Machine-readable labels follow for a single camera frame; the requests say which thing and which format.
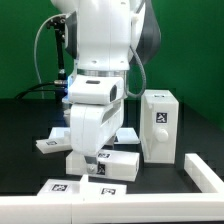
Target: green background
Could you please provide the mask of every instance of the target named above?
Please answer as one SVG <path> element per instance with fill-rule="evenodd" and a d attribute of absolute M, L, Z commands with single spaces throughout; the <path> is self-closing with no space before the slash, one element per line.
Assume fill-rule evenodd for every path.
<path fill-rule="evenodd" d="M 148 88 L 169 89 L 224 130 L 224 1 L 153 0 L 161 29 L 159 53 L 146 66 Z M 38 80 L 33 45 L 40 25 L 58 11 L 50 0 L 0 1 L 0 98 L 13 98 Z M 53 30 L 44 30 L 38 47 L 43 81 L 57 77 Z M 66 56 L 67 73 L 72 60 Z M 140 84 L 139 70 L 130 72 Z M 40 97 L 30 94 L 29 98 Z"/>

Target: white cuboid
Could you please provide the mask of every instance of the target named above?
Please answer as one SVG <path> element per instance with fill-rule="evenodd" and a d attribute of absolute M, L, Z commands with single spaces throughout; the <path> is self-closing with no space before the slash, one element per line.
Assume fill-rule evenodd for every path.
<path fill-rule="evenodd" d="M 97 174 L 94 177 L 115 180 L 135 181 L 139 169 L 139 153 L 100 150 L 97 156 Z M 71 152 L 66 158 L 66 174 L 87 174 L 86 161 L 83 155 Z"/>
<path fill-rule="evenodd" d="M 165 90 L 146 90 L 141 99 L 140 141 L 146 163 L 174 164 L 179 103 Z"/>

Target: black table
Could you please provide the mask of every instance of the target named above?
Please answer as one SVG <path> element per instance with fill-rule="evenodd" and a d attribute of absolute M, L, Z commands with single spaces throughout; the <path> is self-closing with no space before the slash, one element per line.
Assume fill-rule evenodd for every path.
<path fill-rule="evenodd" d="M 125 101 L 125 127 L 139 133 L 140 101 Z M 62 105 L 54 100 L 0 100 L 0 196 L 36 195 L 49 178 L 79 180 L 65 174 L 70 152 L 43 155 L 35 146 L 52 127 L 65 127 Z M 117 146 L 141 153 L 140 145 Z M 200 192 L 184 172 L 184 155 L 197 153 L 224 178 L 224 133 L 194 110 L 180 104 L 175 165 L 146 165 L 142 153 L 136 181 L 90 181 L 122 183 L 127 193 Z"/>

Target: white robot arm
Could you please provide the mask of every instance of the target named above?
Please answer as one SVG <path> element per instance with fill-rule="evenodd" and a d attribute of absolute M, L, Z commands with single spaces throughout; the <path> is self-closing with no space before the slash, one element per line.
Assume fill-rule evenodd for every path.
<path fill-rule="evenodd" d="M 73 104 L 71 146 L 85 156 L 95 172 L 92 164 L 97 165 L 98 151 L 123 123 L 129 63 L 133 63 L 133 54 L 136 55 L 139 46 L 143 55 L 137 62 L 148 60 L 156 53 L 159 28 L 157 23 L 152 23 L 153 29 L 146 29 L 151 38 L 147 49 L 150 38 L 147 32 L 144 34 L 144 24 L 148 18 L 146 9 L 151 9 L 150 0 L 51 1 L 67 14 L 65 48 L 78 61 L 78 74 L 74 74 L 75 80 L 68 89 L 68 99 Z"/>

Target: cable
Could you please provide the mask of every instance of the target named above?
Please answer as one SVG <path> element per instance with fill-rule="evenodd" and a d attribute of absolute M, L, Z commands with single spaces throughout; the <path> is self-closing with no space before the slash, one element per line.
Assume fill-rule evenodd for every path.
<path fill-rule="evenodd" d="M 141 71 L 141 76 L 142 76 L 142 89 L 141 91 L 138 93 L 138 94 L 134 94 L 134 93 L 131 93 L 129 92 L 129 90 L 126 90 L 126 94 L 130 97 L 133 97 L 133 98 L 139 98 L 143 95 L 143 93 L 145 92 L 145 89 L 146 89 L 146 74 L 145 74 L 145 70 L 144 70 L 144 67 L 143 67 L 143 64 L 137 54 L 137 52 L 133 49 L 133 47 L 131 46 L 131 51 L 136 59 L 136 62 L 138 63 L 138 66 L 140 68 L 140 71 Z"/>
<path fill-rule="evenodd" d="M 41 84 L 38 84 L 38 85 L 35 85 L 29 89 L 27 89 L 26 91 L 23 91 L 19 94 L 17 94 L 14 98 L 15 99 L 21 99 L 23 98 L 28 92 L 31 92 L 35 89 L 38 89 L 38 88 L 41 88 L 41 87 L 44 87 L 44 86 L 50 86 L 50 85 L 54 85 L 54 82 L 45 82 L 45 83 L 41 83 Z"/>
<path fill-rule="evenodd" d="M 46 25 L 46 23 L 49 20 L 54 19 L 54 18 L 59 17 L 59 16 L 66 16 L 66 14 L 58 14 L 58 15 L 52 16 L 52 17 L 48 18 L 46 21 L 44 21 L 44 23 L 39 28 L 39 30 L 37 32 L 37 35 L 36 35 L 36 38 L 35 38 L 35 43 L 34 43 L 34 65 L 35 65 L 36 75 L 37 75 L 37 79 L 38 79 L 39 84 L 42 83 L 40 72 L 39 72 L 39 69 L 38 69 L 38 64 L 37 64 L 37 45 L 38 45 L 40 33 L 41 33 L 43 27 Z"/>
<path fill-rule="evenodd" d="M 59 89 L 33 89 L 33 90 L 26 90 L 20 94 L 18 94 L 15 99 L 21 100 L 26 94 L 32 93 L 32 92 L 56 92 L 59 91 Z"/>
<path fill-rule="evenodd" d="M 145 0 L 142 0 L 141 4 L 139 5 L 138 9 L 136 10 L 137 14 L 140 13 L 144 4 L 145 4 Z"/>

